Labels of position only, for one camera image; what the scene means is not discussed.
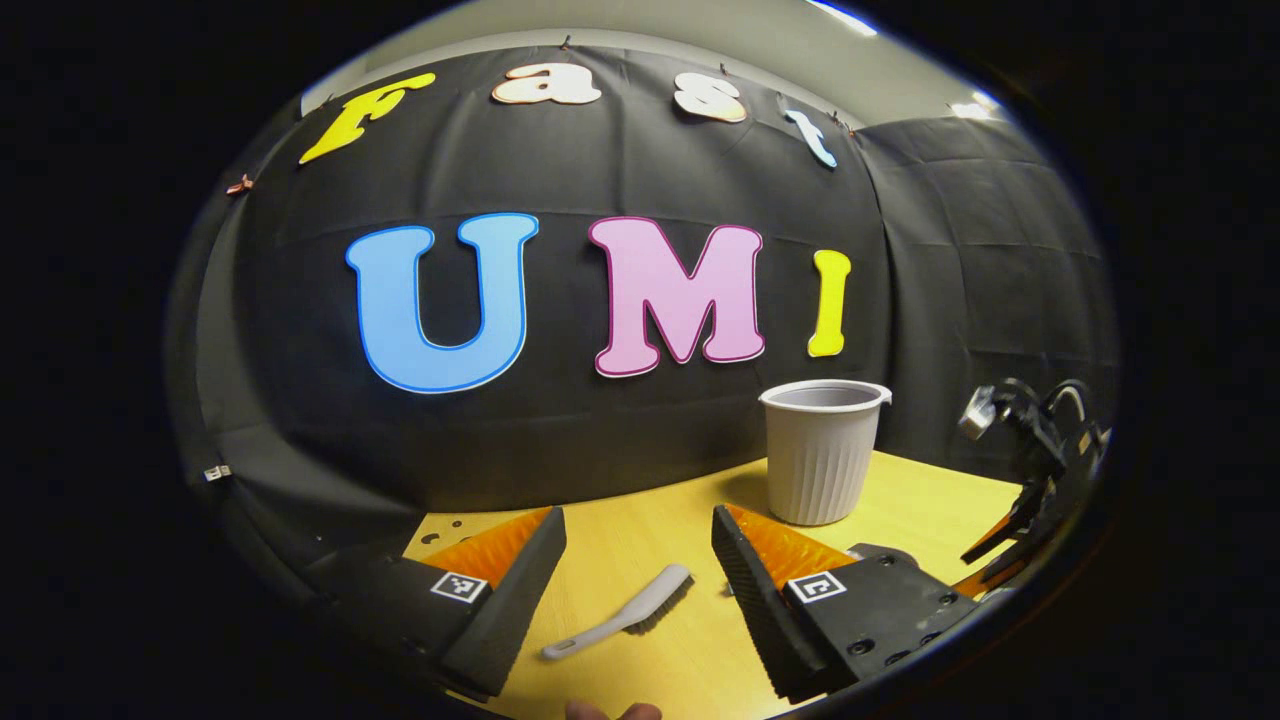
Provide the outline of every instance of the yellow tabletop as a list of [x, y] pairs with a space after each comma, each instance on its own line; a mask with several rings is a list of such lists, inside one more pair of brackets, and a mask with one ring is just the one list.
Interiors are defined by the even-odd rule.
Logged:
[[[535, 720], [563, 719], [570, 698], [591, 702], [611, 717], [634, 702], [650, 702], [672, 720], [749, 720], [797, 707], [773, 694], [737, 602], [724, 594], [727, 580], [710, 543], [718, 503], [769, 515], [765, 462], [564, 505], [564, 555], [502, 694], [481, 707]], [[1009, 511], [1018, 491], [1011, 483], [876, 452], [861, 498], [847, 518], [791, 527], [838, 550], [867, 542], [905, 551], [951, 584], [1010, 544], [974, 565], [960, 561], [960, 553]], [[404, 556], [422, 560], [526, 511], [428, 514]], [[424, 544], [420, 538], [429, 533], [440, 537]], [[608, 620], [671, 562], [687, 566], [695, 583], [653, 630], [617, 633], [563, 660], [541, 659], [544, 646]]]

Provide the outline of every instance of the cup rim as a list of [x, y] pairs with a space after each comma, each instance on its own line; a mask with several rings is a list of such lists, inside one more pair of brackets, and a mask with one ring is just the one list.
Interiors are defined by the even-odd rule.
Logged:
[[[774, 400], [777, 396], [786, 392], [796, 389], [819, 388], [819, 387], [867, 389], [874, 392], [876, 397], [868, 400], [867, 402], [855, 402], [854, 405], [833, 405], [827, 407], [814, 407], [812, 405], [794, 405], [790, 402], [780, 402]], [[781, 384], [777, 387], [771, 387], [769, 389], [760, 393], [759, 400], [765, 406], [776, 407], [778, 410], [794, 410], [796, 413], [817, 413], [823, 415], [832, 415], [836, 413], [856, 413], [859, 410], [870, 410], [872, 407], [879, 406], [879, 404], [882, 402], [888, 402], [892, 405], [893, 392], [890, 391], [887, 387], [876, 383], [864, 383], [861, 380], [842, 380], [842, 379], [829, 378], [829, 379], [815, 379], [815, 380], [799, 380], [794, 383]]]

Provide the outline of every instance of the wall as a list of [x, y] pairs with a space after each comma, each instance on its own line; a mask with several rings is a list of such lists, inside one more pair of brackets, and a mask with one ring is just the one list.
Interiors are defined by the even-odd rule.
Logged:
[[[948, 102], [973, 101], [972, 83], [884, 33], [864, 37], [803, 0], [476, 0], [371, 49], [365, 55], [370, 72], [358, 85], [385, 77], [384, 70], [466, 53], [558, 45], [566, 33], [580, 45], [625, 46], [713, 67], [723, 61], [731, 73], [837, 109], [854, 128], [943, 117]], [[329, 92], [353, 87], [349, 78], [326, 78], [303, 99], [303, 113]]]

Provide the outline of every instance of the ribbed cup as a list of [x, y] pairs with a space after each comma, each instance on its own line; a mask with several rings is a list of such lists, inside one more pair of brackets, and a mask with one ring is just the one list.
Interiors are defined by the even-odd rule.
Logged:
[[769, 510], [797, 525], [849, 515], [863, 493], [888, 388], [858, 380], [803, 380], [765, 391]]

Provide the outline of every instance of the letter m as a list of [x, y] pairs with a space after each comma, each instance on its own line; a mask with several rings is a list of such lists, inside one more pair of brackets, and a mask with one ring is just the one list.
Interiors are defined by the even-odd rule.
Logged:
[[692, 357], [712, 313], [714, 324], [703, 356], [736, 363], [764, 352], [755, 319], [760, 233], [717, 227], [692, 274], [685, 272], [658, 223], [648, 218], [605, 218], [588, 234], [604, 249], [609, 264], [609, 346], [595, 356], [602, 375], [623, 378], [658, 366], [658, 348], [645, 337], [646, 311], [680, 364]]

